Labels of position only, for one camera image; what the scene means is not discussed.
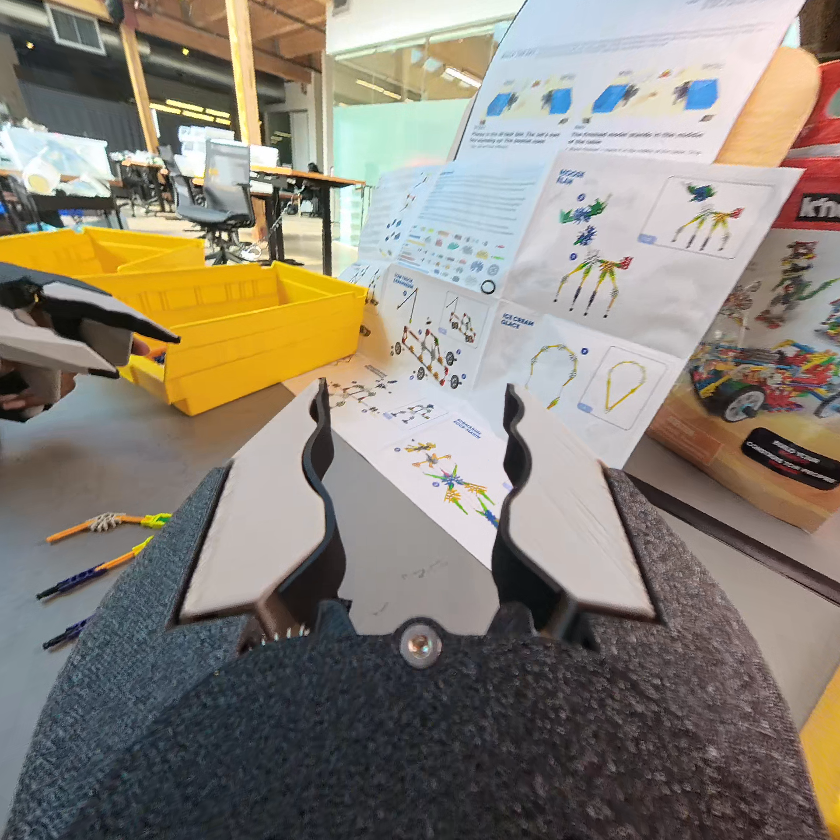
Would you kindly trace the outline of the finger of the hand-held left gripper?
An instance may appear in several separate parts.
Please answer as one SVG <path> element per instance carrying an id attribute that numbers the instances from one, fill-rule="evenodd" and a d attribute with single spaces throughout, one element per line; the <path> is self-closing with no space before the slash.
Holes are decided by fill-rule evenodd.
<path id="1" fill-rule="evenodd" d="M 133 334 L 95 322 L 70 339 L 38 325 L 23 310 L 1 310 L 1 359 L 6 364 L 75 374 L 116 375 L 133 348 Z"/>
<path id="2" fill-rule="evenodd" d="M 179 343 L 181 337 L 108 293 L 79 285 L 52 281 L 39 290 L 39 306 L 60 336 L 82 340 L 81 324 L 90 321 L 106 328 L 128 330 L 144 338 Z"/>

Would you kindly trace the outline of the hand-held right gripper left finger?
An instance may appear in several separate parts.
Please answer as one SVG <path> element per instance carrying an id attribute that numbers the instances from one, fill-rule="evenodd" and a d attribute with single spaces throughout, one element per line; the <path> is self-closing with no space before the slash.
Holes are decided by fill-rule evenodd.
<path id="1" fill-rule="evenodd" d="M 324 477 L 329 387 L 306 385 L 234 453 L 180 596 L 178 622 L 246 616 L 264 635 L 312 629 L 335 602 L 345 551 Z"/>

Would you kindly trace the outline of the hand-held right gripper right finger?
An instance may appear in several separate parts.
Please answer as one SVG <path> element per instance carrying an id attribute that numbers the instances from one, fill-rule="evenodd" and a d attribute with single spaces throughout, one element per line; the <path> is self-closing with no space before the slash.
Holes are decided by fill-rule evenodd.
<path id="1" fill-rule="evenodd" d="M 657 622 L 657 603 L 608 468 L 524 386 L 507 384 L 511 488 L 492 547 L 500 608 L 538 634 L 595 647 L 592 619 Z"/>

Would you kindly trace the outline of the colourful construction toy model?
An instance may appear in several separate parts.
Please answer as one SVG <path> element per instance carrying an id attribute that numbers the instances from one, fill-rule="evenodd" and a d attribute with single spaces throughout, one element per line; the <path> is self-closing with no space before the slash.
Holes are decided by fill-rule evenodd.
<path id="1" fill-rule="evenodd" d="M 148 515 L 143 515 L 142 517 L 134 517 L 134 516 L 130 516 L 128 514 L 125 514 L 125 517 L 123 519 L 123 524 L 129 524 L 129 525 L 132 525 L 132 526 L 137 526 L 137 527 L 140 527 L 142 529 L 149 530 L 151 532 L 158 532 L 165 527 L 165 525 L 169 522 L 169 520 L 171 518 L 172 518 L 172 514 L 169 513 L 169 512 L 148 514 Z M 120 567 L 123 564 L 132 562 L 133 560 L 137 559 L 142 554 L 142 552 L 148 547 L 148 545 L 152 542 L 153 539 L 154 539 L 154 536 L 150 535 L 144 541 L 142 541 L 139 544 L 136 544 L 135 546 L 133 546 L 132 549 L 129 552 L 124 553 L 124 554 L 120 555 L 119 557 L 117 557 L 117 558 L 115 558 L 111 561 L 108 561 L 108 562 L 105 562 L 105 563 L 100 563 L 97 567 L 102 567 L 103 566 L 108 571 L 111 571 L 115 568 Z"/>

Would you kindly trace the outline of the yellow plastic bin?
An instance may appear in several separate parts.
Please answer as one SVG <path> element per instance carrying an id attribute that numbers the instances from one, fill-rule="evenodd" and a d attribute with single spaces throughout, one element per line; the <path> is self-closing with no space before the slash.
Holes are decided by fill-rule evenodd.
<path id="1" fill-rule="evenodd" d="M 105 227 L 1 237 L 1 261 L 79 279 L 205 267 L 201 239 Z"/>
<path id="2" fill-rule="evenodd" d="M 194 417 L 358 349 L 366 291 L 307 269 L 228 265 L 84 278 L 181 337 L 121 376 Z"/>
<path id="3" fill-rule="evenodd" d="M 805 762 L 826 829 L 839 838 L 839 669 L 801 730 Z"/>

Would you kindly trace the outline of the grey desk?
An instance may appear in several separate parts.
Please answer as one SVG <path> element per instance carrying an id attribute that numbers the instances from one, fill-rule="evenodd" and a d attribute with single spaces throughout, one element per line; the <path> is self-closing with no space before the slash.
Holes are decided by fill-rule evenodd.
<path id="1" fill-rule="evenodd" d="M 78 591 L 36 593 L 110 560 L 142 529 L 82 535 L 50 547 L 46 536 L 105 511 L 175 512 L 291 399 L 281 385 L 188 418 L 125 381 L 95 377 L 27 424 L 2 423 L 2 828 L 39 713 L 70 646 L 42 643 L 94 613 L 121 568 Z M 720 522 L 701 531 L 658 512 L 740 611 L 803 726 L 838 667 L 838 517 L 807 534 L 758 512 L 644 438 L 626 470 L 657 501 Z M 342 439 L 326 486 L 348 553 L 341 595 L 364 633 L 410 616 L 477 634 L 497 609 L 490 572 Z"/>

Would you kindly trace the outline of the wooden-top office desk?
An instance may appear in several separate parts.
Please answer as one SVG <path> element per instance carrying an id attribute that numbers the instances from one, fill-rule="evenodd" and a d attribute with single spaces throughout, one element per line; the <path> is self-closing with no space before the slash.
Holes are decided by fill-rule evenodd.
<path id="1" fill-rule="evenodd" d="M 320 172 L 295 171 L 288 167 L 269 167 L 258 164 L 251 165 L 250 174 L 256 180 L 268 183 L 271 186 L 270 197 L 259 196 L 266 205 L 266 242 L 270 262 L 289 261 L 285 252 L 282 213 L 278 208 L 280 198 L 287 194 L 286 187 L 289 181 L 312 187 L 321 206 L 322 273 L 325 276 L 330 276 L 333 273 L 331 193 L 347 187 L 364 189 L 366 183 Z"/>

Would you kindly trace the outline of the white printed task sheet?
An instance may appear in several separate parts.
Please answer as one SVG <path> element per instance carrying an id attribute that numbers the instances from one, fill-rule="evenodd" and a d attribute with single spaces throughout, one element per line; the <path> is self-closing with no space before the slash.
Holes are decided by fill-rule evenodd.
<path id="1" fill-rule="evenodd" d="M 803 1 L 528 1 L 455 161 L 714 162 Z"/>

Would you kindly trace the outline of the construction toy set box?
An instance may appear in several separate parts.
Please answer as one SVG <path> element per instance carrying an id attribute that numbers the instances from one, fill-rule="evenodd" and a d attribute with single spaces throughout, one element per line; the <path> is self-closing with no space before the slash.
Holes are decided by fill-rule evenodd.
<path id="1" fill-rule="evenodd" d="M 647 434 L 813 532 L 839 502 L 838 61 L 780 164 L 800 178 Z"/>

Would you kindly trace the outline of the black office chair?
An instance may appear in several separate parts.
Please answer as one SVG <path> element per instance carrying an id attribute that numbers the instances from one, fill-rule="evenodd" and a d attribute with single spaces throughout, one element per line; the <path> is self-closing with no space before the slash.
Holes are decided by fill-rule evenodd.
<path id="1" fill-rule="evenodd" d="M 181 214 L 182 211 L 194 205 L 190 179 L 181 172 L 179 164 L 175 161 L 171 146 L 161 145 L 159 156 L 163 163 L 161 174 L 171 195 L 174 210 Z"/>
<path id="2" fill-rule="evenodd" d="M 227 140 L 207 140 L 202 197 L 196 198 L 193 178 L 170 169 L 178 216 L 198 226 L 206 242 L 205 261 L 211 266 L 242 264 L 239 232 L 253 228 L 256 212 L 250 192 L 250 149 Z"/>

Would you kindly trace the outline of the wooden pillar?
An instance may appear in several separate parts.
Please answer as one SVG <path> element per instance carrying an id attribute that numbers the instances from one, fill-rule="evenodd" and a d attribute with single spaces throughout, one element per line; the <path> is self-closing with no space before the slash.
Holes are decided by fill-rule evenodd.
<path id="1" fill-rule="evenodd" d="M 134 29 L 126 22 L 119 27 L 123 54 L 129 70 L 129 78 L 133 90 L 133 97 L 140 120 L 145 149 L 152 155 L 159 152 L 158 136 L 154 127 L 154 119 L 149 99 L 148 88 L 142 66 L 139 43 Z"/>
<path id="2" fill-rule="evenodd" d="M 245 144 L 261 145 L 261 123 L 248 2 L 226 1 L 225 11 L 239 135 Z"/>

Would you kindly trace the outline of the white folded instruction sheet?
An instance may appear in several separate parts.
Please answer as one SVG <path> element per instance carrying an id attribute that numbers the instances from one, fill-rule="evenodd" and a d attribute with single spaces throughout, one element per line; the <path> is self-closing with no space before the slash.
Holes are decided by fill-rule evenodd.
<path id="1" fill-rule="evenodd" d="M 507 385 L 624 467 L 799 177 L 573 153 L 384 175 L 333 428 L 489 564 Z"/>

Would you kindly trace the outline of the wooden board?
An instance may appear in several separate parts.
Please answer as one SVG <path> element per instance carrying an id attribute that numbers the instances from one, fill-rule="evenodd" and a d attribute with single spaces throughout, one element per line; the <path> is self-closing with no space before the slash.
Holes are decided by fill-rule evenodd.
<path id="1" fill-rule="evenodd" d="M 718 165 L 779 166 L 803 130 L 822 84 L 817 58 L 780 47 L 719 151 Z"/>

